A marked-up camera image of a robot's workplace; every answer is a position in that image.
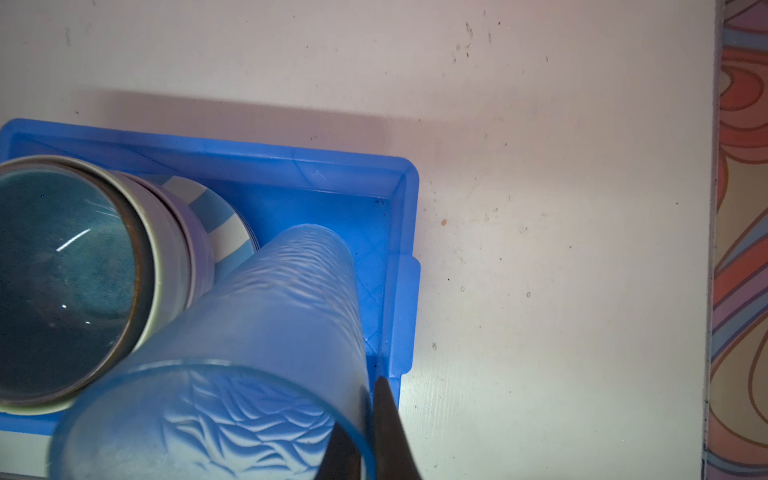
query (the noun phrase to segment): orange swirl pattern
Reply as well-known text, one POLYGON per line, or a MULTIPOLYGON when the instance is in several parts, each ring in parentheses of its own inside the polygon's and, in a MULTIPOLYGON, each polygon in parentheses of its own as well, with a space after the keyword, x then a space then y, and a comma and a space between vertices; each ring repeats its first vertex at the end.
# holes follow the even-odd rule
POLYGON ((768 45, 768 2, 726 2, 728 35, 706 473, 709 480, 768 480, 768 51, 755 48, 768 45))

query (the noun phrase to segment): mug rim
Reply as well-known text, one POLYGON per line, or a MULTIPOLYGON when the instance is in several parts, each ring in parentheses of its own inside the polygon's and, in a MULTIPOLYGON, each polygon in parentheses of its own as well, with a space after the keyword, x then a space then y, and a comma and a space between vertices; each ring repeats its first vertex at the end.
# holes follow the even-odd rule
POLYGON ((190 287, 186 303, 186 308, 189 308, 197 298, 210 291, 214 286, 214 257, 208 233, 195 214, 189 210, 189 207, 179 197, 165 190, 161 185, 153 184, 151 181, 137 175, 125 172, 117 173, 121 177, 126 177, 128 180, 141 185, 153 194, 168 209, 174 220, 178 223, 179 228, 181 228, 181 233, 184 235, 190 254, 190 287), (187 208, 187 215, 190 218, 186 218, 184 212, 181 211, 181 208, 184 207, 187 208), (197 225, 190 224, 192 221, 196 221, 197 225))
MULTIPOLYGON (((151 258, 153 259, 154 264, 154 282, 151 285, 152 301, 149 312, 147 314, 146 323, 144 324, 144 328, 136 329, 138 338, 135 341, 133 348, 128 353, 135 351, 137 348, 143 345, 152 334, 160 329, 165 323, 170 322, 178 313, 184 311, 184 308, 186 307, 189 290, 187 283, 191 281, 191 271, 190 251, 188 245, 186 244, 186 240, 184 239, 184 233, 176 223, 173 214, 170 213, 167 209, 163 207, 162 212, 164 214, 158 215, 160 211, 157 208, 153 208, 150 205, 144 206, 144 200, 157 202, 157 207, 162 207, 163 205, 149 190, 146 190, 140 184, 135 182, 132 182, 132 187, 127 184, 127 182, 132 180, 120 179, 111 173, 106 167, 93 164, 89 161, 56 154, 39 154, 14 158, 2 162, 0 164, 0 169, 11 165, 27 164, 40 161, 47 161, 57 165, 67 165, 74 168, 75 170, 79 170, 80 172, 93 175, 97 179, 103 181, 104 183, 112 186, 115 190, 117 190, 122 195, 122 197, 124 197, 125 200, 132 206, 134 212, 139 217, 141 226, 144 228, 144 232, 147 234, 147 238, 149 239, 149 243, 151 245, 151 258), (142 200, 141 195, 144 194, 146 194, 146 199, 142 200), (165 231, 167 228, 177 230, 177 240, 173 240, 170 237, 161 238, 159 231, 165 231), (173 253, 181 252, 182 250, 184 252, 178 255, 179 258, 177 258, 177 260, 187 264, 186 271, 184 272, 185 278, 183 278, 181 281, 174 282, 171 281, 170 278, 177 273, 174 268, 174 260, 165 259, 163 252, 173 253)), ((98 380, 98 378, 92 379, 91 383, 93 383, 95 380, 98 380)), ((27 406, 9 405, 8 403, 0 402, 0 412, 9 413, 12 415, 44 415, 48 413, 60 412, 61 410, 70 407, 74 400, 80 394, 82 394, 82 392, 83 389, 81 388, 64 398, 54 399, 50 402, 27 406)))
POLYGON ((6 162, 0 164, 0 175, 10 174, 25 170, 46 170, 67 174, 85 182, 95 190, 103 194, 118 209, 128 236, 131 238, 132 253, 136 275, 134 278, 134 292, 131 301, 131 310, 128 314, 120 336, 114 345, 104 354, 99 362, 75 382, 46 393, 44 395, 31 396, 23 399, 10 399, 0 396, 0 410, 13 409, 14 407, 42 407, 47 404, 55 405, 60 401, 74 398, 85 386, 102 376, 111 367, 130 353, 138 340, 136 332, 141 332, 146 327, 148 313, 154 302, 155 268, 151 243, 144 229, 144 223, 125 196, 121 195, 112 185, 99 181, 95 175, 73 168, 66 164, 47 159, 47 156, 27 157, 24 162, 6 162))

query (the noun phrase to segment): white countertop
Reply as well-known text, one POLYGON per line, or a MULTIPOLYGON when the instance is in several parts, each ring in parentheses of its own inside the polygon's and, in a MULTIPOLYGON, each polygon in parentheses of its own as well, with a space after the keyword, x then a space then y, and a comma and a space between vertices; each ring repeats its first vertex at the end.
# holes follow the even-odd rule
POLYGON ((716 3, 7 0, 0 123, 407 157, 424 478, 699 478, 716 3))

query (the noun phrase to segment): blue plastic tray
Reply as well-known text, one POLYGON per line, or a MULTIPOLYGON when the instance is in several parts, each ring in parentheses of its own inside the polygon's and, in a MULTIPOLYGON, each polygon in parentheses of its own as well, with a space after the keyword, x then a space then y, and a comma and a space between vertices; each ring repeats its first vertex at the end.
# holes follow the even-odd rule
MULTIPOLYGON (((0 162, 38 154, 198 181, 232 204, 262 245, 300 223, 336 231, 355 257, 369 378, 389 378, 399 400, 413 360, 421 271, 412 256, 419 174, 411 162, 23 119, 0 130, 0 162)), ((60 415, 0 414, 0 430, 50 435, 60 415)))

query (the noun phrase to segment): frosted blue glass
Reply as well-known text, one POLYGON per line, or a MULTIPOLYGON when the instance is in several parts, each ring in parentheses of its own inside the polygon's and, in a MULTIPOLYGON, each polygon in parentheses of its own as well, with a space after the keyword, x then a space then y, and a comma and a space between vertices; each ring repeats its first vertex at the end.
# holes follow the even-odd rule
POLYGON ((64 413, 51 478, 314 478, 331 429, 366 461, 370 397, 352 256, 277 235, 64 413))

